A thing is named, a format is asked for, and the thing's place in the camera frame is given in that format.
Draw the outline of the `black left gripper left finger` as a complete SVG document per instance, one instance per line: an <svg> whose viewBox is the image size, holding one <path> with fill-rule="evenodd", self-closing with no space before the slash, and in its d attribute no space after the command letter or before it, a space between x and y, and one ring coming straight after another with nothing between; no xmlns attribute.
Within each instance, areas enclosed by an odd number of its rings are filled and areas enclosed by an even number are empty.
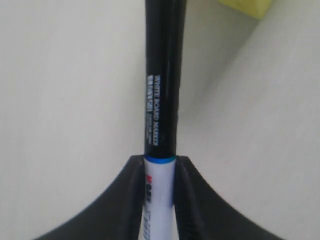
<svg viewBox="0 0 320 240"><path fill-rule="evenodd" d="M141 155L126 162L110 186L86 209L40 240L137 240L145 199Z"/></svg>

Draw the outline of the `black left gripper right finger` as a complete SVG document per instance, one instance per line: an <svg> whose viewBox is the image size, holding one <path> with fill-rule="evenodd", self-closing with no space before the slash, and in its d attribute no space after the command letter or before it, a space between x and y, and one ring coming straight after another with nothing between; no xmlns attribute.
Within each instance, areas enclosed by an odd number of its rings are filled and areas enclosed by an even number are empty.
<svg viewBox="0 0 320 240"><path fill-rule="evenodd" d="M278 240L220 197L187 156L174 174L174 208L180 240Z"/></svg>

